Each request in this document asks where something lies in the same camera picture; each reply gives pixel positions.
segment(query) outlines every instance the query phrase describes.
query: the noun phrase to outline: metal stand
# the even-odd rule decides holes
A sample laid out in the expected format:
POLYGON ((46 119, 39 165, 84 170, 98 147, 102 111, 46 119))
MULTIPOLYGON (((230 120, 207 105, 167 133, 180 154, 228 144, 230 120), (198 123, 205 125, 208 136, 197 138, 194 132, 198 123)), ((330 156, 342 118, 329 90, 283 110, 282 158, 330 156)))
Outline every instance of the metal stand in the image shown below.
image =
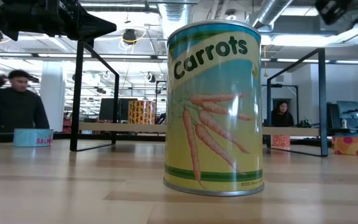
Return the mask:
POLYGON ((155 106, 157 107, 157 104, 158 104, 158 100, 157 100, 157 97, 158 97, 158 91, 161 91, 161 90, 167 90, 167 87, 161 87, 161 88, 158 88, 158 84, 159 83, 167 83, 167 81, 156 81, 155 82, 155 106))
POLYGON ((70 136, 70 151, 73 152, 80 152, 90 149, 96 149, 99 147, 111 146, 116 143, 116 137, 117 137, 116 132, 111 132, 111 144, 88 147, 85 149, 77 149, 84 49, 89 51, 93 58, 98 59, 104 66, 106 66, 106 68, 110 70, 110 72, 112 72, 116 76, 114 80, 114 101, 113 101, 112 122, 117 123, 119 74, 105 60, 103 60, 103 58, 101 58, 100 55, 96 51, 94 51, 91 46, 89 46, 83 40, 79 40, 77 43, 77 55, 76 55, 76 62, 75 62, 76 68, 75 68, 75 78, 74 78, 73 116, 71 121, 71 136, 70 136))
MULTIPOLYGON (((318 154, 310 154, 306 152, 299 151, 291 151, 285 150, 287 152, 294 152, 309 156, 318 156, 318 157, 326 157, 328 156, 328 140, 327 140, 327 99, 326 99, 326 53, 324 49, 316 49, 310 52, 308 55, 299 59, 297 62, 292 65, 284 68, 281 72, 273 75, 272 77, 267 79, 267 124, 268 126, 272 125, 272 79, 275 77, 287 72, 288 70, 294 68, 295 66, 302 63, 304 60, 312 57, 313 55, 318 54, 318 87, 319 87, 319 131, 320 131, 320 155, 318 154)), ((271 142, 270 138, 267 139, 267 153, 271 153, 271 142)))

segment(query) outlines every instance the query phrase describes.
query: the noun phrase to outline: tin can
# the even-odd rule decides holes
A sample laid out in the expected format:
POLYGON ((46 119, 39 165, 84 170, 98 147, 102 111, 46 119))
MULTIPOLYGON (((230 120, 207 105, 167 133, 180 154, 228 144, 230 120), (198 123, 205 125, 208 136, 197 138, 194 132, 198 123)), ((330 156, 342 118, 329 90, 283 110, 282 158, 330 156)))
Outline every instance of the tin can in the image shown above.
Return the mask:
POLYGON ((13 147, 50 147, 52 142, 52 129, 16 128, 13 133, 13 147))
POLYGON ((155 102, 134 100, 129 102, 129 124, 154 124, 155 102))
POLYGON ((259 192, 260 34, 235 21, 189 24, 168 38, 165 185, 192 194, 259 192))

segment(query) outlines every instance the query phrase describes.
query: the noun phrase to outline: metal can rim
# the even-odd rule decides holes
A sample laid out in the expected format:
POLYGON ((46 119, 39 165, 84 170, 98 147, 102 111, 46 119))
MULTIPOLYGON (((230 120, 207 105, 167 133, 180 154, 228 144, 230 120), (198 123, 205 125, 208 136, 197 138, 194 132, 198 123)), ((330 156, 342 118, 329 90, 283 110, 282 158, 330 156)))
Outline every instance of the metal can rim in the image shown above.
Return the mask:
POLYGON ((177 30, 175 30, 171 35, 169 35, 168 40, 167 40, 167 45, 170 41, 170 39, 174 36, 177 35, 178 33, 180 33, 181 31, 187 30, 191 27, 196 27, 196 26, 202 26, 202 25, 212 25, 212 24, 230 24, 230 25, 236 25, 236 26, 241 26, 241 27, 245 27, 248 28, 252 31, 254 31, 259 37, 262 37, 260 35, 260 32, 255 29, 254 27, 244 23, 244 22, 240 22, 240 21, 229 21, 229 20, 224 20, 224 19, 211 19, 208 21, 199 21, 199 22, 193 22, 191 24, 187 24, 177 30))

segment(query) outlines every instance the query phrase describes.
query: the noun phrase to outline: green stripe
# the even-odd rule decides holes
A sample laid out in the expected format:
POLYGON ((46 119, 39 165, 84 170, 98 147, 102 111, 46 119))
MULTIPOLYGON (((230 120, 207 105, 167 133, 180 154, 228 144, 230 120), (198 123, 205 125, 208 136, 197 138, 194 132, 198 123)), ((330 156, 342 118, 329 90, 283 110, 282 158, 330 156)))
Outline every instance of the green stripe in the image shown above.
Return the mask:
MULTIPOLYGON (((165 172, 175 177, 183 179, 195 180, 192 170, 179 169, 165 165, 165 172)), ((201 180, 211 182, 244 182, 258 180, 263 177, 262 170, 235 173, 235 172, 201 172, 201 180)))

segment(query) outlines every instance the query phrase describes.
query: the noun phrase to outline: woman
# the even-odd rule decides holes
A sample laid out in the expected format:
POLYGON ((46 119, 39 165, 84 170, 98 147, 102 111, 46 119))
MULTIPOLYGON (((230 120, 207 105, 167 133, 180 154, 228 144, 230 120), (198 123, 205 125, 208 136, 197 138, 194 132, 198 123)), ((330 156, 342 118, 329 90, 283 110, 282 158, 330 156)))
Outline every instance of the woman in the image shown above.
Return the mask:
POLYGON ((294 126, 293 117, 288 112, 288 103, 285 100, 280 100, 272 111, 272 124, 273 127, 294 126))

